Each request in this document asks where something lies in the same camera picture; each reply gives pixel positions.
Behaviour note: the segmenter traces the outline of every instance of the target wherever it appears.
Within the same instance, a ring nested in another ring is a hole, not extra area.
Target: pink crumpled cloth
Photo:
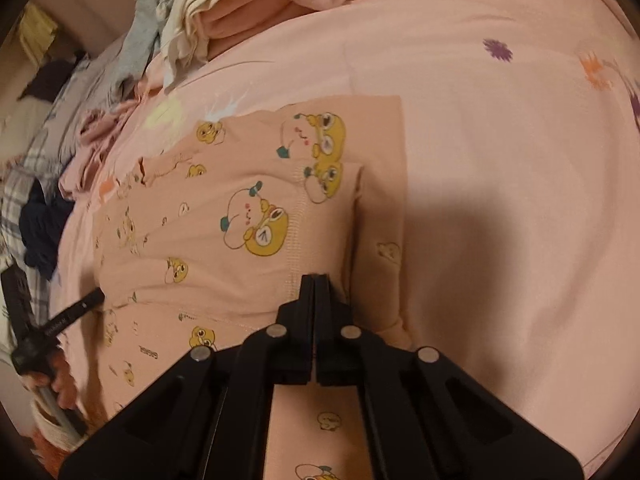
[[[120,103],[110,112],[94,109],[85,113],[76,134],[76,156],[58,181],[60,193],[66,200],[77,201],[79,196],[91,190],[96,174],[139,103],[138,99],[132,99]]]

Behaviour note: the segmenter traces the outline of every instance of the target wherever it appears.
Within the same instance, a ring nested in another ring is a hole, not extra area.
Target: pink bed sheet
[[[640,402],[638,39],[613,0],[359,0],[217,57],[217,118],[396,94],[408,205],[403,319],[593,472]],[[171,94],[124,127],[60,248],[53,311],[93,286],[92,215],[177,139]],[[74,375],[81,327],[66,334]]]

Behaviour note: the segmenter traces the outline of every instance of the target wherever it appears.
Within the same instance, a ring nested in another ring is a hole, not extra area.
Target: silver screw
[[[211,348],[203,345],[196,346],[190,353],[191,359],[196,362],[206,361],[211,356]]]
[[[287,335],[287,327],[280,323],[274,323],[267,327],[267,335],[273,338],[283,337]]]
[[[430,346],[423,346],[418,350],[418,359],[425,363],[434,363],[440,358],[440,352]]]
[[[362,335],[362,330],[355,325],[346,325],[340,329],[340,335],[345,339],[357,339]]]

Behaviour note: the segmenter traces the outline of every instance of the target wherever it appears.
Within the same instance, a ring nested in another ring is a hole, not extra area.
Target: orange flower print
[[[611,90],[612,82],[602,73],[604,66],[593,52],[587,57],[580,56],[580,63],[584,69],[587,81],[591,83],[596,90]]]

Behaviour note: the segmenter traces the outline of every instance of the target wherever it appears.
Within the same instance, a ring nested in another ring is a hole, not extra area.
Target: plaid fabric
[[[78,64],[66,86],[58,94],[39,133],[31,142],[23,162],[11,168],[4,181],[4,193],[0,208],[0,235],[1,238],[4,238],[0,240],[0,269],[4,270],[12,261],[15,261],[24,270],[31,293],[33,317],[37,324],[43,324],[49,319],[49,282],[36,269],[25,265],[26,248],[22,243],[18,222],[20,212],[29,200],[29,193],[36,179],[40,181],[47,201],[52,196],[55,186],[58,185],[63,164],[57,149],[55,153],[47,153],[49,124],[55,120],[60,105],[65,101],[67,89],[73,85],[75,79],[87,69],[88,65],[88,60],[83,60]],[[2,242],[6,245],[4,253],[2,253]]]

